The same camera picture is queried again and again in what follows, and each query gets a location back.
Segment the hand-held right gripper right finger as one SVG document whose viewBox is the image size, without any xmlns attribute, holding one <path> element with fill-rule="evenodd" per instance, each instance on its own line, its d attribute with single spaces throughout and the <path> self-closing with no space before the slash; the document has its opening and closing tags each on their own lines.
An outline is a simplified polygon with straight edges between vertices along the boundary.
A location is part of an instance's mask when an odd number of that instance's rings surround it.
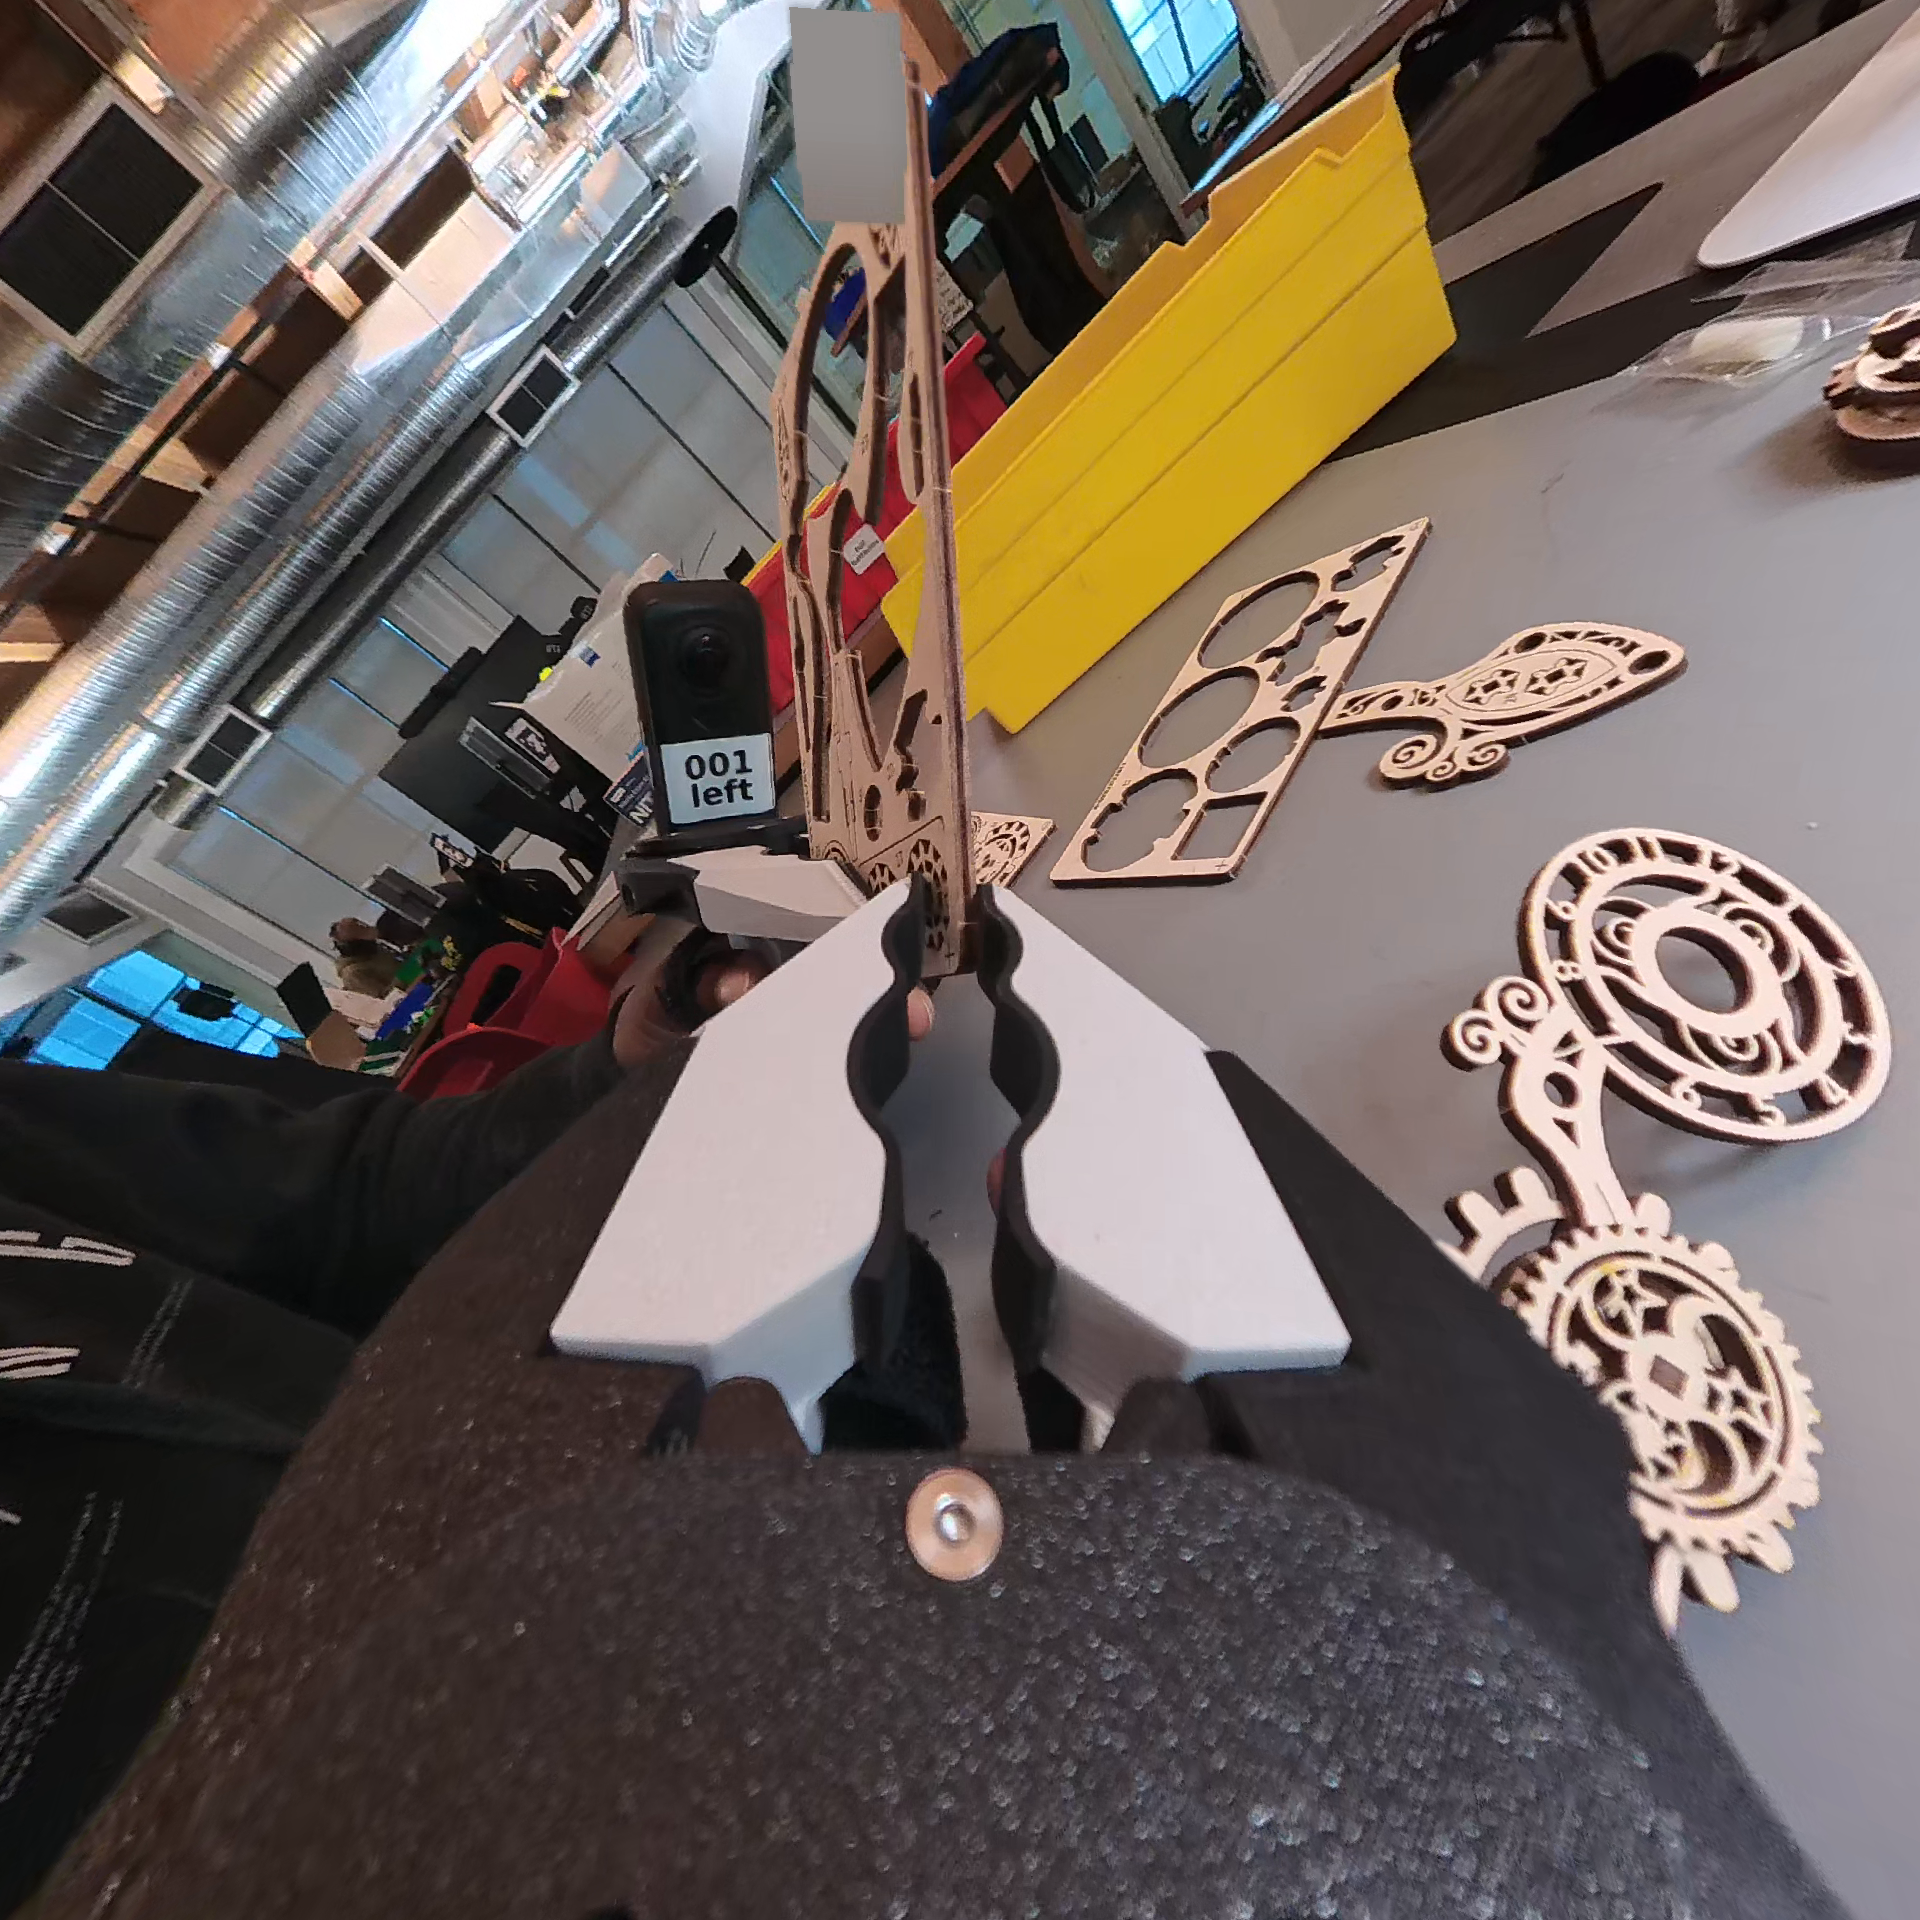
<svg viewBox="0 0 1920 1920">
<path fill-rule="evenodd" d="M 1002 890 L 978 895 L 1002 1153 L 991 1302 L 1021 1384 L 1111 1422 L 1142 1381 L 1326 1373 L 1351 1333 L 1188 1026 Z"/>
</svg>

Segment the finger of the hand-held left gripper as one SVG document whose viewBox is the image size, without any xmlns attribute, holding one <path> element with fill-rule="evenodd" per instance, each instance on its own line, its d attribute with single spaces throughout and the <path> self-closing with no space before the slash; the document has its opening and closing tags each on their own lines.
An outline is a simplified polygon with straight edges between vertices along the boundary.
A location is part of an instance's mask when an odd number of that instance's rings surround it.
<svg viewBox="0 0 1920 1920">
<path fill-rule="evenodd" d="M 730 939 L 813 943 L 871 898 L 831 858 L 695 856 L 699 923 Z"/>
</svg>

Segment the wooden puzzle sheet with cutouts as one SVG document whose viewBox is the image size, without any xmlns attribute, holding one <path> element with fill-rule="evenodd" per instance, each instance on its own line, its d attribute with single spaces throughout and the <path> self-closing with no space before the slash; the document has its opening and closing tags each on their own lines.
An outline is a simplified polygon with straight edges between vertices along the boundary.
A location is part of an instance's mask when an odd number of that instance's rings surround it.
<svg viewBox="0 0 1920 1920">
<path fill-rule="evenodd" d="M 969 703 L 925 103 L 919 69 L 902 56 L 895 69 L 879 128 L 902 144 L 901 221 L 831 229 L 785 351 L 772 446 L 807 850 L 850 869 L 871 896 L 907 882 L 924 929 L 919 975 L 938 982 L 969 970 L 975 947 Z M 847 465 L 813 507 L 810 394 L 845 269 L 861 277 L 866 373 Z M 843 576 L 847 528 L 875 523 L 889 455 L 919 515 L 924 575 L 895 719 L 878 730 L 845 632 Z"/>
</svg>

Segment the wooden gear and dial assembly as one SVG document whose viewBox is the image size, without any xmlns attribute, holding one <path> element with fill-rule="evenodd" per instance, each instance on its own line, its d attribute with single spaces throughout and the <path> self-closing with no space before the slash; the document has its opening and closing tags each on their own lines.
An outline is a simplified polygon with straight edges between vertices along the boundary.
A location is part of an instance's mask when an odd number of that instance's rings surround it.
<svg viewBox="0 0 1920 1920">
<path fill-rule="evenodd" d="M 1529 1163 L 1447 1200 L 1447 1256 L 1618 1419 L 1651 1606 L 1676 1634 L 1687 1603 L 1737 1609 L 1739 1565 L 1791 1568 L 1819 1413 L 1785 1322 L 1733 1256 L 1630 1189 L 1604 1104 L 1725 1145 L 1834 1136 L 1889 1085 L 1889 1007 L 1804 888 L 1681 830 L 1556 850 L 1519 901 L 1517 965 L 1442 1049 L 1462 1072 L 1499 1070 Z"/>
</svg>

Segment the wooden puzzle frame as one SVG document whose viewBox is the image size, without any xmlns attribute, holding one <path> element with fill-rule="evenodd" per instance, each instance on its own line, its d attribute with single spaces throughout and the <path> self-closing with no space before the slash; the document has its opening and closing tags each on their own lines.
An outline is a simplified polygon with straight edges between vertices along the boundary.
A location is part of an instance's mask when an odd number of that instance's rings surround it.
<svg viewBox="0 0 1920 1920">
<path fill-rule="evenodd" d="M 1413 519 L 1223 599 L 1049 880 L 1237 879 L 1429 534 Z"/>
</svg>

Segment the grey desk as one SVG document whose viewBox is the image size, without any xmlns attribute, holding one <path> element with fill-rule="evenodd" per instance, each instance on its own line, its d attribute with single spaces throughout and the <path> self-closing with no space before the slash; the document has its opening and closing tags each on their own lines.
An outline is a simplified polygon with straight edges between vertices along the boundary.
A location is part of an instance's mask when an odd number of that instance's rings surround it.
<svg viewBox="0 0 1920 1920">
<path fill-rule="evenodd" d="M 1385 792 L 1370 737 L 1318 744 L 1230 882 L 1028 888 L 1426 1227 L 1510 1163 L 1487 1080 L 1438 1038 L 1513 962 L 1555 848 L 1705 832 L 1859 939 L 1894 1023 L 1859 1127 L 1753 1153 L 1622 1127 L 1626 1168 L 1785 1320 L 1826 1418 L 1795 1573 L 1687 1627 L 1766 1775 L 1916 1770 L 1916 478 L 1834 446 L 1821 366 L 1746 394 L 1626 370 L 1707 317 L 1699 241 L 1911 13 L 1871 7 L 1442 243 L 1455 345 L 1027 731 L 975 731 L 990 805 L 1069 830 L 1223 597 L 1417 517 L 1430 537 L 1358 683 L 1444 672 L 1540 618 L 1687 648 L 1666 691 L 1449 793 Z"/>
</svg>

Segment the person's left hand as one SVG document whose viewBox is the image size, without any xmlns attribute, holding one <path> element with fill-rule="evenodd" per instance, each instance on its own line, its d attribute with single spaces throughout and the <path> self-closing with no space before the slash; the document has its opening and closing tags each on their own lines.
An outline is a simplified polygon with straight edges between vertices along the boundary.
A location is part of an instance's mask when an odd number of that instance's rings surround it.
<svg viewBox="0 0 1920 1920">
<path fill-rule="evenodd" d="M 665 944 L 639 947 L 612 989 L 612 1055 L 628 1070 L 690 1040 L 780 965 L 778 953 L 706 929 L 663 933 Z"/>
</svg>

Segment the white cardboard box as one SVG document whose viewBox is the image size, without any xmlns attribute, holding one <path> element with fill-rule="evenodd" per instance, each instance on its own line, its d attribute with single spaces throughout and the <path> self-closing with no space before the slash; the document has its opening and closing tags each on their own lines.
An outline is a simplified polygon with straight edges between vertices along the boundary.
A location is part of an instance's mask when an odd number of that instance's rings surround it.
<svg viewBox="0 0 1920 1920">
<path fill-rule="evenodd" d="M 542 680 L 523 698 L 523 709 L 542 715 L 556 730 L 571 723 L 585 730 L 637 731 L 623 606 L 633 587 L 671 582 L 674 576 L 671 561 L 654 554 L 598 591 L 590 613 L 579 623 L 579 632 L 564 641 L 561 658 L 542 672 Z"/>
</svg>

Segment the red plastic bin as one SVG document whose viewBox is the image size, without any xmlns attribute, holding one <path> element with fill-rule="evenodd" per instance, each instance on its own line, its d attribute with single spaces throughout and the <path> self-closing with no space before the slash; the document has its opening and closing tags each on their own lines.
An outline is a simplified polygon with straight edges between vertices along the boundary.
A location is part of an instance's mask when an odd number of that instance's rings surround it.
<svg viewBox="0 0 1920 1920">
<path fill-rule="evenodd" d="M 1006 401 L 995 385 L 991 338 L 971 334 L 957 353 L 948 360 L 943 370 L 943 395 L 948 419 L 948 453 L 951 465 L 980 443 L 990 427 L 1003 417 Z M 841 616 L 843 635 L 853 638 L 855 630 L 879 609 L 884 594 L 895 587 L 895 567 L 889 561 L 884 537 L 889 537 L 911 515 L 901 462 L 898 462 L 898 425 L 886 427 L 886 465 L 884 495 L 875 519 L 853 517 L 847 523 L 847 539 L 841 575 Z M 772 694 L 772 707 L 786 709 L 794 703 L 794 650 L 786 630 L 785 605 L 785 552 L 775 546 L 769 552 L 746 582 L 747 592 L 759 606 L 766 667 Z"/>
</svg>

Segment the red plastic container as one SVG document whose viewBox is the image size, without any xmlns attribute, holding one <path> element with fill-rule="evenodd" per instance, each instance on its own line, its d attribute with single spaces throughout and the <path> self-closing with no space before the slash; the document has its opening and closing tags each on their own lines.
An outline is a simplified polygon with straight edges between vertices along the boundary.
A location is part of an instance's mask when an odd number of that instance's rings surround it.
<svg viewBox="0 0 1920 1920">
<path fill-rule="evenodd" d="M 615 913 L 585 939 L 550 931 L 540 950 L 499 944 L 465 975 L 431 1043 L 398 1080 L 412 1099 L 499 1087 L 509 1072 L 609 1029 L 615 985 L 652 914 Z"/>
</svg>

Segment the person's black hoodie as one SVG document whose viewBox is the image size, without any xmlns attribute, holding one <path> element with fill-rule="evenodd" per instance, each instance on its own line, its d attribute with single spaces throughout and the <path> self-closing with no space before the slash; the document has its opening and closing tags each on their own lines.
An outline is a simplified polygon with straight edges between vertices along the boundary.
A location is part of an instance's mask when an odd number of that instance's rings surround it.
<svg viewBox="0 0 1920 1920">
<path fill-rule="evenodd" d="M 4 1905 L 142 1747 L 345 1373 L 363 1118 L 4 1063 Z"/>
</svg>

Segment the ornate wooden leaf piece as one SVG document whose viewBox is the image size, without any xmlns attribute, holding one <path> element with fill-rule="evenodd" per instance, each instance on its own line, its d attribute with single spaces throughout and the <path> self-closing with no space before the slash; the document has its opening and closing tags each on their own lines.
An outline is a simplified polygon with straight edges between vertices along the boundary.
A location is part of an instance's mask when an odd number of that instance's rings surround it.
<svg viewBox="0 0 1920 1920">
<path fill-rule="evenodd" d="M 1380 758 L 1390 786 L 1447 789 L 1494 777 L 1529 742 L 1580 728 L 1687 671 L 1676 641 L 1602 623 L 1517 632 L 1441 680 L 1346 691 L 1321 737 L 1401 731 Z"/>
</svg>

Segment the ceiling vent grille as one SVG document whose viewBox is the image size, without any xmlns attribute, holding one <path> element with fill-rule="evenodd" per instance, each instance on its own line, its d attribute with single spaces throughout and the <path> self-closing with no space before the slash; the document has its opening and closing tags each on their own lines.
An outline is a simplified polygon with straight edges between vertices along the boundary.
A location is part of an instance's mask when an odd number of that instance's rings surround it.
<svg viewBox="0 0 1920 1920">
<path fill-rule="evenodd" d="M 220 186 L 159 120 L 100 80 L 4 184 L 3 298 L 43 338 L 93 347 Z"/>
</svg>

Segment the small clear plastic bag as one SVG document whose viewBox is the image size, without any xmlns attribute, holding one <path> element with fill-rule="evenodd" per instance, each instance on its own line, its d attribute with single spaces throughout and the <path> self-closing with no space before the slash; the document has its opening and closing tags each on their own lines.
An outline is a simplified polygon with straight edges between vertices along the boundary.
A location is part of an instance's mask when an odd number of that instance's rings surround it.
<svg viewBox="0 0 1920 1920">
<path fill-rule="evenodd" d="M 1734 314 L 1687 328 L 1637 366 L 1644 377 L 1719 386 L 1764 385 L 1828 351 L 1834 321 L 1819 314 Z"/>
</svg>

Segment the round wooden gear stack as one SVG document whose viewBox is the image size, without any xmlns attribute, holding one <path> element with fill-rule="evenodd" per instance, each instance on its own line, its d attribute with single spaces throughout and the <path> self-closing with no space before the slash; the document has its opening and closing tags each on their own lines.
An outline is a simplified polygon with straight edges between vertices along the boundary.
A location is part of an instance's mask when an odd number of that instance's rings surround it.
<svg viewBox="0 0 1920 1920">
<path fill-rule="evenodd" d="M 1853 442 L 1918 442 L 1918 303 L 1877 319 L 1821 395 Z"/>
</svg>

